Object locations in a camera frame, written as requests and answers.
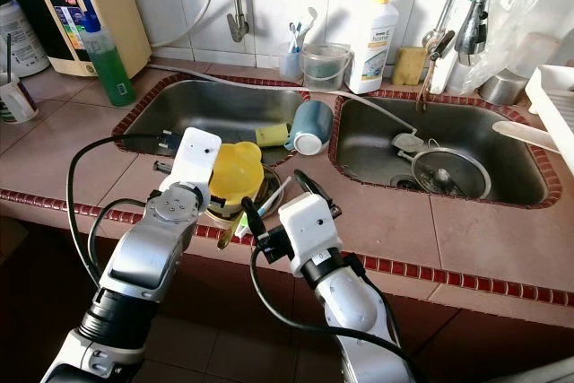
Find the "black cable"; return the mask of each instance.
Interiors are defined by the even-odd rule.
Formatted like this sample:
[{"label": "black cable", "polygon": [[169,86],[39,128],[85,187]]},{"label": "black cable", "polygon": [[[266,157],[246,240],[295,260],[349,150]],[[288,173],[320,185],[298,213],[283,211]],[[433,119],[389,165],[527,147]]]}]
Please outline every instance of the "black cable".
[{"label": "black cable", "polygon": [[121,204],[131,204],[145,208],[145,202],[138,201],[136,199],[132,199],[129,197],[122,197],[120,199],[116,199],[115,201],[110,202],[101,209],[100,213],[98,214],[98,217],[96,217],[96,220],[91,226],[90,234],[88,235],[88,256],[90,257],[91,262],[96,268],[98,277],[101,277],[101,267],[100,262],[98,261],[98,255],[96,253],[96,234],[98,232],[98,228],[100,227],[101,221],[104,219],[108,211],[111,210],[114,206]]},{"label": "black cable", "polygon": [[391,331],[393,332],[393,339],[395,340],[396,345],[402,347],[401,334],[398,330],[398,324],[396,323],[395,314],[393,313],[393,310],[391,309],[390,305],[388,305],[387,296],[375,285],[374,282],[372,282],[369,279],[369,277],[366,274],[362,275],[361,278],[366,284],[368,284],[375,290],[380,299],[383,301],[383,304],[385,305],[385,311],[387,312],[388,321],[391,326]]},{"label": "black cable", "polygon": [[83,147],[79,152],[75,154],[70,162],[70,168],[68,169],[68,175],[65,182],[65,203],[67,205],[67,213],[68,213],[68,221],[70,223],[70,231],[72,232],[72,239],[74,240],[75,249],[80,255],[80,259],[82,260],[83,267],[86,268],[88,271],[88,275],[90,276],[93,283],[98,286],[98,273],[95,269],[95,266],[90,260],[88,253],[85,250],[84,245],[80,242],[80,232],[78,231],[78,223],[75,219],[74,213],[74,173],[75,167],[78,164],[78,161],[86,154],[88,151],[93,150],[100,145],[113,143],[114,141],[121,141],[124,139],[133,139],[133,138],[147,138],[147,139],[157,139],[160,141],[163,139],[162,135],[150,135],[150,134],[130,134],[130,135],[115,135],[110,136],[108,138],[100,139],[99,141],[95,141],[91,144],[86,145]]},{"label": "black cable", "polygon": [[285,325],[294,327],[299,329],[300,331],[306,332],[314,332],[316,334],[323,334],[323,335],[331,335],[331,336],[348,336],[351,338],[356,338],[358,340],[366,341],[368,343],[372,343],[382,347],[383,349],[389,350],[390,352],[394,353],[396,356],[401,358],[410,369],[414,381],[416,383],[426,383],[427,379],[424,377],[424,374],[418,367],[418,365],[413,361],[413,359],[395,344],[380,338],[378,336],[368,334],[366,332],[357,331],[355,329],[348,329],[346,327],[334,327],[334,326],[317,326],[317,325],[308,325],[305,323],[296,322],[287,318],[279,310],[277,310],[271,301],[267,298],[265,293],[263,292],[261,282],[259,281],[259,277],[257,275],[257,257],[261,249],[256,247],[253,250],[253,254],[251,255],[251,262],[249,265],[249,272],[251,273],[251,281],[255,287],[255,291],[259,296],[259,299],[264,303],[267,309],[273,314],[276,318],[281,320]]}]

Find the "drain strainer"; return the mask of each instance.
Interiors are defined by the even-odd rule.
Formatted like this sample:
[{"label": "drain strainer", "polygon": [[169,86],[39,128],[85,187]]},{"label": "drain strainer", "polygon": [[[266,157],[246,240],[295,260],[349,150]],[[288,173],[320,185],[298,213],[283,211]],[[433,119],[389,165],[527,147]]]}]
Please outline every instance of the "drain strainer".
[{"label": "drain strainer", "polygon": [[395,175],[391,178],[390,186],[405,190],[422,190],[412,175]]}]

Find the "faucet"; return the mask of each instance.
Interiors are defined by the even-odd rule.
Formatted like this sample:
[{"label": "faucet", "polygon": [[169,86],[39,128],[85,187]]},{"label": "faucet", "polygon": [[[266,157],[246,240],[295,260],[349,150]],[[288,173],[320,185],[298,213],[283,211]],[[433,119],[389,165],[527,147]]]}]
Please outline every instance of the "faucet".
[{"label": "faucet", "polygon": [[235,42],[241,42],[246,33],[249,33],[249,24],[245,21],[241,0],[233,0],[235,4],[235,16],[227,14],[227,23],[230,25],[231,37]]},{"label": "faucet", "polygon": [[[444,38],[450,36],[447,33],[447,24],[454,4],[455,0],[447,0],[442,8],[436,27],[422,37],[422,45],[426,48],[430,57],[430,64],[429,72],[424,79],[417,98],[418,110],[426,109],[426,95],[432,79],[435,61],[442,56],[442,50],[450,42],[450,39],[445,41]],[[465,21],[458,31],[455,50],[458,53],[458,60],[463,65],[470,65],[472,55],[481,53],[484,50],[487,36],[488,4],[489,0],[473,0]]]}]

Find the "white dish rack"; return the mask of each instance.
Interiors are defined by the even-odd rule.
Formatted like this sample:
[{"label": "white dish rack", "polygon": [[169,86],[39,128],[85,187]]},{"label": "white dish rack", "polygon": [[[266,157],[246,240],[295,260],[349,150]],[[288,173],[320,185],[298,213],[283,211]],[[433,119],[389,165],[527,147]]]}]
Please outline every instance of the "white dish rack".
[{"label": "white dish rack", "polygon": [[526,94],[574,175],[574,67],[538,66]]}]

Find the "double sink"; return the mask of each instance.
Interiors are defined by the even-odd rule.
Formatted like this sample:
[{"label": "double sink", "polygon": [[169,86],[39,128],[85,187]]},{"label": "double sink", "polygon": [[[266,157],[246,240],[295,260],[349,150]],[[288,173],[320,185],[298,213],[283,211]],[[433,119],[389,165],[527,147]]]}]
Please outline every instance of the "double sink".
[{"label": "double sink", "polygon": [[[499,135],[492,124],[507,120],[488,109],[447,103],[429,103],[425,113],[414,101],[369,98],[418,129],[417,135],[433,138],[443,147],[470,154],[491,176],[488,200],[513,205],[542,202],[547,186],[527,146]],[[356,100],[342,103],[336,153],[331,162],[347,177],[381,186],[411,188],[411,164],[396,155],[394,136],[409,132],[403,126]],[[126,133],[160,134],[164,129],[183,134],[193,126],[219,135],[225,143],[245,139],[261,126],[290,125],[303,97],[296,91],[254,90],[196,80],[165,87],[144,108]],[[128,151],[174,155],[147,140],[127,140]],[[263,163],[285,159],[282,147],[262,149]]]}]

